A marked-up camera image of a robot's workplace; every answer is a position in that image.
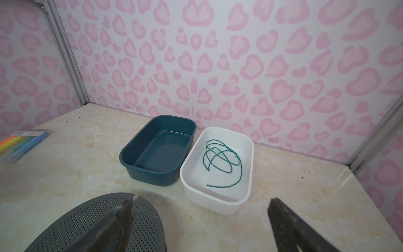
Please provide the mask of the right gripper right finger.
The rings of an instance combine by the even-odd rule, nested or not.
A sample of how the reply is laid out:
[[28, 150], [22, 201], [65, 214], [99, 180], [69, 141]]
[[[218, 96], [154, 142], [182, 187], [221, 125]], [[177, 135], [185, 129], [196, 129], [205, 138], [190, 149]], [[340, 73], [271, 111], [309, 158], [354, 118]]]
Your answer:
[[279, 252], [338, 251], [281, 199], [271, 199], [267, 214]]

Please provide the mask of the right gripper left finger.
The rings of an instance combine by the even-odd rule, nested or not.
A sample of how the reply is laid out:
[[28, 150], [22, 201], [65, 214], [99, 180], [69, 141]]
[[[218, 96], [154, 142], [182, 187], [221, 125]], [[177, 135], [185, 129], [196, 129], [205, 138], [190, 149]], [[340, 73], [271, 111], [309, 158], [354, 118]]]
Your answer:
[[94, 228], [72, 244], [68, 252], [124, 252], [132, 228], [133, 201], [123, 200]]

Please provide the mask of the black perforated cable spool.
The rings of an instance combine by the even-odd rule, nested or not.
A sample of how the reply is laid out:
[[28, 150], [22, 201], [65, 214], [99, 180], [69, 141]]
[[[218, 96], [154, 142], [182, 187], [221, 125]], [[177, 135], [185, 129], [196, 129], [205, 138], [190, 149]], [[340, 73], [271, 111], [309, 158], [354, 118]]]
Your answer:
[[[90, 232], [132, 193], [111, 193], [90, 199], [57, 219], [26, 249], [27, 252], [66, 252]], [[132, 222], [127, 252], [167, 251], [162, 221], [146, 199], [138, 197], [132, 204]]]

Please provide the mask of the dark teal plastic tray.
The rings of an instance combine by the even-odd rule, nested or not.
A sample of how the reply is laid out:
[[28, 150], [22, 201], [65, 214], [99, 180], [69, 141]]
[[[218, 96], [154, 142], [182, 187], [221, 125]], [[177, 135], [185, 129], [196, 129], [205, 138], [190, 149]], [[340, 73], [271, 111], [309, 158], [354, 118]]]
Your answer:
[[120, 152], [120, 163], [137, 181], [169, 186], [190, 152], [196, 123], [187, 118], [160, 115], [147, 123]]

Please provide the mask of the white plastic tray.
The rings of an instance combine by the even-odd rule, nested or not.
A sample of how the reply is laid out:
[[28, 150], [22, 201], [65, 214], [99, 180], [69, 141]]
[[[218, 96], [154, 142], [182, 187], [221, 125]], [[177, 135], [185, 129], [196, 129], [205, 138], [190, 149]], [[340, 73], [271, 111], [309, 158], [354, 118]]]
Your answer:
[[205, 129], [180, 168], [187, 198], [216, 213], [235, 214], [251, 193], [254, 150], [242, 133]]

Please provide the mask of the right aluminium frame strut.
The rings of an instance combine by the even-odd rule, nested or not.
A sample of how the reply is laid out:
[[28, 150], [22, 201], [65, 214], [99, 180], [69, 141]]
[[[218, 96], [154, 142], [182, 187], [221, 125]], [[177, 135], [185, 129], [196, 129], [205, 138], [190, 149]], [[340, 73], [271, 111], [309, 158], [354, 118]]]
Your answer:
[[359, 175], [402, 130], [403, 97], [400, 96], [347, 161], [346, 165], [353, 175]]

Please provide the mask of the aluminium frame strut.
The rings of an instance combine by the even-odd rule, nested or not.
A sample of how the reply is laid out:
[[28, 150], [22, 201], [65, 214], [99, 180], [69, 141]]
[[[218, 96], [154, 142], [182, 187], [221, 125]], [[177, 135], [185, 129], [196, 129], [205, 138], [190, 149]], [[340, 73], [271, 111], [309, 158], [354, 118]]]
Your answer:
[[54, 1], [34, 0], [45, 13], [45, 17], [50, 28], [50, 33], [53, 36], [59, 53], [67, 67], [67, 74], [72, 82], [73, 90], [81, 106], [88, 104], [89, 98], [82, 77], [75, 61], [71, 46], [69, 44], [62, 20], [58, 14]]
[[359, 175], [402, 130], [403, 97], [400, 96], [347, 161], [346, 165], [353, 175]]

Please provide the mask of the left aluminium frame strut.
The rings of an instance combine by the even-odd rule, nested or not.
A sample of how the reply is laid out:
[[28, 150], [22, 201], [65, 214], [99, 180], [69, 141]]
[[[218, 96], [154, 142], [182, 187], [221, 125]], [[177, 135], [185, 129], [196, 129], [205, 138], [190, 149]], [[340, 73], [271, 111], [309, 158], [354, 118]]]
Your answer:
[[58, 14], [54, 1], [34, 0], [45, 13], [45, 17], [50, 28], [50, 33], [53, 36], [59, 53], [67, 67], [67, 74], [72, 82], [73, 90], [81, 106], [88, 104], [89, 98], [82, 77], [75, 61], [71, 46], [69, 44], [62, 20]]

